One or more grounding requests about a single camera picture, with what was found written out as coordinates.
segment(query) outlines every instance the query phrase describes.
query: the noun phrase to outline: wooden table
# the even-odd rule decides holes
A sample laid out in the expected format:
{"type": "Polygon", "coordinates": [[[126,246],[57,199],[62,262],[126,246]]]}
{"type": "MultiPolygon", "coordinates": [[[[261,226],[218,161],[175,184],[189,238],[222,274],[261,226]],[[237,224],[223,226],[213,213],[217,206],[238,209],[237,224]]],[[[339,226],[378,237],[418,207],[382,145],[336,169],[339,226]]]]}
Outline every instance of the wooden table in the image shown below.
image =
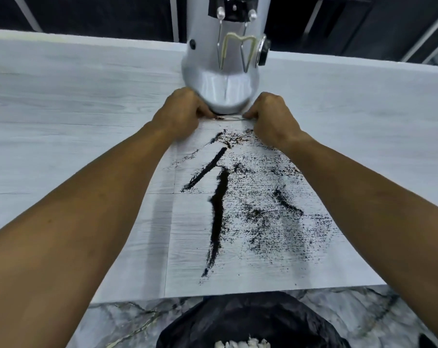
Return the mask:
{"type": "MultiPolygon", "coordinates": [[[[184,51],[0,30],[0,227],[149,121],[183,86],[184,51]]],[[[271,52],[260,90],[321,143],[438,205],[438,67],[271,52]]],[[[251,128],[202,122],[168,150],[94,302],[384,283],[251,128]]]]}

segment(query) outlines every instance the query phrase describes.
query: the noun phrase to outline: person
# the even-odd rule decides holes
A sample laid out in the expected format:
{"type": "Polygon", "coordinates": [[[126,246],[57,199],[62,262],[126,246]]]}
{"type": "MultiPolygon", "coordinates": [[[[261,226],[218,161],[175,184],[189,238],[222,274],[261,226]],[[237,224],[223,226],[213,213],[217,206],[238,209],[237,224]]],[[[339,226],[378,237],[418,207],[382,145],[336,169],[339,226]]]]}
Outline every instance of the person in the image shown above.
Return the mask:
{"type": "MultiPolygon", "coordinates": [[[[122,250],[152,174],[199,117],[190,89],[136,134],[0,229],[0,347],[65,347],[122,250]]],[[[244,114],[262,142],[303,173],[361,256],[438,336],[438,207],[323,146],[284,100],[262,93],[244,114]]]]}

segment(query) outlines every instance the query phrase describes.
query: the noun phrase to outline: wood grain surface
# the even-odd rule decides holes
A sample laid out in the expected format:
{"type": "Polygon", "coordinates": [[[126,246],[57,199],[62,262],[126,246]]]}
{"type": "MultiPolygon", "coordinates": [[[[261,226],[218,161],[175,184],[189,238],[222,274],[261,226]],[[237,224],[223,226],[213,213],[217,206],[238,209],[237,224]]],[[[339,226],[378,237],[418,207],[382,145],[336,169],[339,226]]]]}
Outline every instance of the wood grain surface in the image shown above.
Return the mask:
{"type": "MultiPolygon", "coordinates": [[[[16,40],[0,39],[0,227],[136,132],[183,84],[178,44],[1,34],[16,40]]],[[[438,205],[437,68],[271,53],[260,90],[283,96],[321,143],[438,205]]],[[[383,283],[301,173],[251,128],[201,122],[169,149],[94,302],[383,283]],[[225,181],[211,264],[211,198],[225,181]]]]}

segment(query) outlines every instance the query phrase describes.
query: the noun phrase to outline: black plastic bag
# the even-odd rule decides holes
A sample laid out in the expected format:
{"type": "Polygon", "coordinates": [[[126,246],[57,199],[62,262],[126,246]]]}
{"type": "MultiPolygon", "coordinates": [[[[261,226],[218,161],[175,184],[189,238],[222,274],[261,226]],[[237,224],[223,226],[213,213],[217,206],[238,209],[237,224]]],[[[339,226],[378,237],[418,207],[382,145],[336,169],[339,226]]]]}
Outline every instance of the black plastic bag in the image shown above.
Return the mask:
{"type": "Polygon", "coordinates": [[[271,348],[349,347],[327,320],[283,292],[216,296],[177,318],[156,348],[214,348],[217,341],[266,339],[271,348]]]}

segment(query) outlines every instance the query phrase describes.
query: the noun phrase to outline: black knob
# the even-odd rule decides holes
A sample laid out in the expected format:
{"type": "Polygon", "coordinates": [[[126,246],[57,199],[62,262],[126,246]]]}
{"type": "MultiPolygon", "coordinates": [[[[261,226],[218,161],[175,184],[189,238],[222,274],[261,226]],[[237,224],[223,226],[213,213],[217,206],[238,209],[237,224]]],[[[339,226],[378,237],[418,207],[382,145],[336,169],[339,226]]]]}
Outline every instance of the black knob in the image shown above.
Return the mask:
{"type": "Polygon", "coordinates": [[[259,61],[257,62],[258,66],[263,66],[266,64],[267,54],[269,53],[271,44],[272,42],[269,39],[266,38],[264,40],[264,43],[262,44],[261,53],[259,55],[259,61]]]}

